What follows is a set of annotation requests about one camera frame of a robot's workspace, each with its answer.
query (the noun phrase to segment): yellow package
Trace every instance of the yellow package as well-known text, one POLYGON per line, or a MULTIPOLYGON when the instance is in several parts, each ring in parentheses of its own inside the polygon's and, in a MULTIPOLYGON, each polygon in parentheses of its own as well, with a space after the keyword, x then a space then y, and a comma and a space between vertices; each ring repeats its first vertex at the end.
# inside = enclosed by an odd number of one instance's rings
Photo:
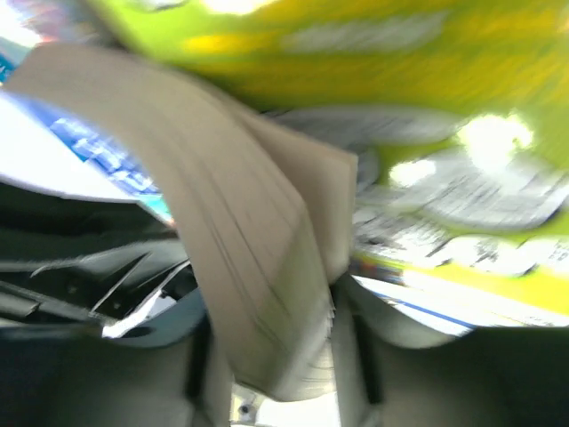
POLYGON ((132 49, 358 153, 358 260, 569 324, 565 0, 92 7, 132 49))

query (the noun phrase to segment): blue line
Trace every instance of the blue line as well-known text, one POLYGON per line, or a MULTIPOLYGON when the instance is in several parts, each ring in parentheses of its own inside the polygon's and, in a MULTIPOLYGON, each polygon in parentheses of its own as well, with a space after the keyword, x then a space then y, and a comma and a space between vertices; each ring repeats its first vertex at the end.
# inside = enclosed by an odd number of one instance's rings
POLYGON ((451 318, 449 316, 446 316, 445 314, 437 313, 436 311, 428 310, 428 309, 425 309, 425 308, 420 307, 418 305, 410 304, 409 302, 405 302, 405 301, 399 300, 397 298, 393 298, 392 296, 380 294, 379 292, 375 292, 375 291, 372 291, 372 292, 379 297, 389 298, 390 300, 395 300, 395 301, 397 301, 397 303, 404 305, 405 307, 409 307, 410 309, 421 311, 425 314, 429 314, 431 316, 434 316, 435 318, 441 318, 441 319, 446 320, 448 322, 454 323, 456 325, 468 327, 470 329, 473 329, 476 327, 476 325, 472 325, 472 324, 464 322, 462 320, 458 320, 457 318, 451 318))

